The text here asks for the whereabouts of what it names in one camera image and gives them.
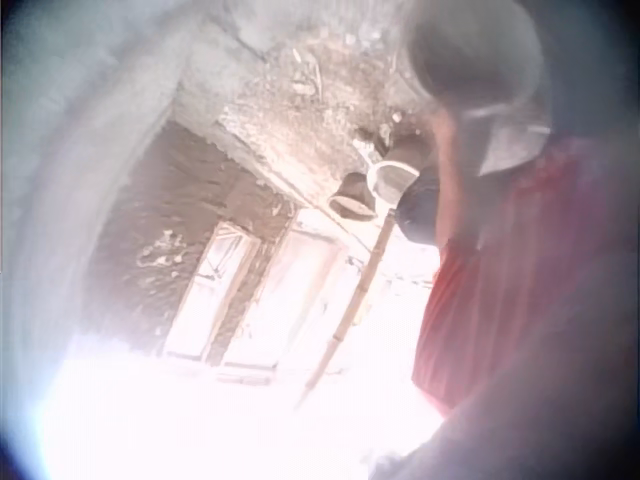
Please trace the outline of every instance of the fabric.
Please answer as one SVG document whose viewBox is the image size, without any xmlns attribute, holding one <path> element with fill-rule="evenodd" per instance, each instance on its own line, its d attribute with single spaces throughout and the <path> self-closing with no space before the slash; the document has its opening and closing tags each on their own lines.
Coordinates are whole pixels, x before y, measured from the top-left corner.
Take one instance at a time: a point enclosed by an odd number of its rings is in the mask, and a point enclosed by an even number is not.
<svg viewBox="0 0 640 480">
<path fill-rule="evenodd" d="M 503 368 L 606 252 L 606 175 L 594 143 L 550 143 L 514 180 L 477 245 L 452 239 L 426 307 L 413 381 L 447 416 Z"/>
</svg>

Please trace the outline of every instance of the wooden stick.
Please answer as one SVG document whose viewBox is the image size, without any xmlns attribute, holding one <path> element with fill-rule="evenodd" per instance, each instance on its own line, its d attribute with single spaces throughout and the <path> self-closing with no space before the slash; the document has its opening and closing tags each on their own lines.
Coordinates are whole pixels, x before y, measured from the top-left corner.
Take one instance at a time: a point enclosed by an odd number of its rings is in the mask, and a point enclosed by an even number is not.
<svg viewBox="0 0 640 480">
<path fill-rule="evenodd" d="M 391 238 L 391 233 L 393 232 L 393 227 L 395 226 L 395 210 L 390 209 L 387 217 L 384 220 L 384 224 L 382 225 L 382 229 L 380 230 L 380 235 L 378 235 L 378 239 L 376 240 L 376 245 L 373 247 L 371 251 L 371 256 L 369 257 L 369 262 L 364 267 L 362 271 L 362 275 L 360 276 L 360 281 L 358 282 L 358 286 L 353 292 L 353 296 L 351 297 L 351 301 L 344 311 L 344 315 L 342 316 L 342 320 L 338 324 L 336 331 L 333 334 L 333 337 L 329 341 L 329 345 L 327 345 L 327 350 L 325 351 L 320 363 L 314 370 L 313 374 L 309 377 L 305 389 L 300 397 L 296 405 L 296 409 L 299 409 L 305 400 L 309 397 L 309 394 L 315 389 L 316 385 L 324 375 L 331 359 L 336 354 L 338 347 L 342 344 L 345 337 L 347 336 L 347 332 L 351 325 L 353 324 L 358 311 L 362 307 L 362 303 L 367 296 L 367 292 L 371 287 L 371 282 L 378 271 L 378 266 L 380 265 L 380 261 L 384 256 L 384 252 L 389 244 L 389 240 Z"/>
</svg>

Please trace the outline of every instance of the brick wall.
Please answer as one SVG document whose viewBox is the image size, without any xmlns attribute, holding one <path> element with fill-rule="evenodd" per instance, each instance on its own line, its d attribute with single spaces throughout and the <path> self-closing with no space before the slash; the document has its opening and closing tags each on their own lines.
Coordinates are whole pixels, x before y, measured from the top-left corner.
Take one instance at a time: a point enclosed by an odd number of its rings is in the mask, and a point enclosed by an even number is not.
<svg viewBox="0 0 640 480">
<path fill-rule="evenodd" d="M 221 358 L 261 286 L 297 207 L 169 122 L 124 186 L 88 270 L 87 330 L 157 352 L 218 223 L 260 241 L 209 354 Z"/>
</svg>

